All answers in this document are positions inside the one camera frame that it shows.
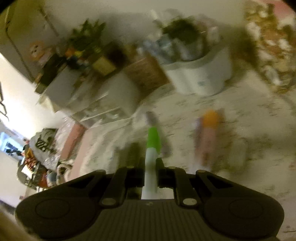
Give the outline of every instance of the green object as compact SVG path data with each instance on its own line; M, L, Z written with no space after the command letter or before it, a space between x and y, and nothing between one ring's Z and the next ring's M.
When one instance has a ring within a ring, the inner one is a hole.
M99 24L97 20L91 24L87 19L82 25L81 29L73 29L72 35L69 39L70 45L76 50L83 51L84 56L89 56L101 49L101 35L106 23Z
M161 143L156 127L151 127L148 130L147 148L155 148L157 153L160 154Z
M163 28L163 34L168 34L171 39L179 39L185 44L197 41L199 33L189 18L179 18L170 22Z

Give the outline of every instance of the green and white marker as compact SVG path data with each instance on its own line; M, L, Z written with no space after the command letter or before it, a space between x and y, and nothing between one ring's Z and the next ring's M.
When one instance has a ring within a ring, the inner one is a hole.
M156 127L148 130L148 141L145 158L145 184L142 189L142 199L158 199L156 159L161 150L160 138Z

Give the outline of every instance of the green plant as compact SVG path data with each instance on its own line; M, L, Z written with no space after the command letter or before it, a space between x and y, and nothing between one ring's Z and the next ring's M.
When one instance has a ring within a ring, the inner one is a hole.
M84 51L84 55L90 52L97 52L101 48L101 35L106 23L99 24L97 20L91 24L87 19L81 29L73 29L69 43L78 51Z
M163 34L168 34L171 39L179 39L185 44L191 44L198 39L198 31L188 18L179 18L170 22L163 28Z

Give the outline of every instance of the plastic wrap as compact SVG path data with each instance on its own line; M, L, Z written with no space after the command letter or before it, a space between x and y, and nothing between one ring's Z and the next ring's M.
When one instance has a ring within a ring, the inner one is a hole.
M47 152L47 157L44 161L40 160L40 162L50 170L56 170L58 161L60 159L62 150L64 148L65 142L75 125L75 121L69 117L64 118L63 125L58 129L55 137L54 137L54 149L55 153Z

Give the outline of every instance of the white container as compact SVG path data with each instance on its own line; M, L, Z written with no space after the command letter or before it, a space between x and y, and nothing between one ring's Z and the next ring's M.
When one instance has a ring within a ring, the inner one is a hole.
M210 96L219 93L225 80L232 76L229 48L220 42L204 57L188 62L161 65L164 72L181 94L196 93Z

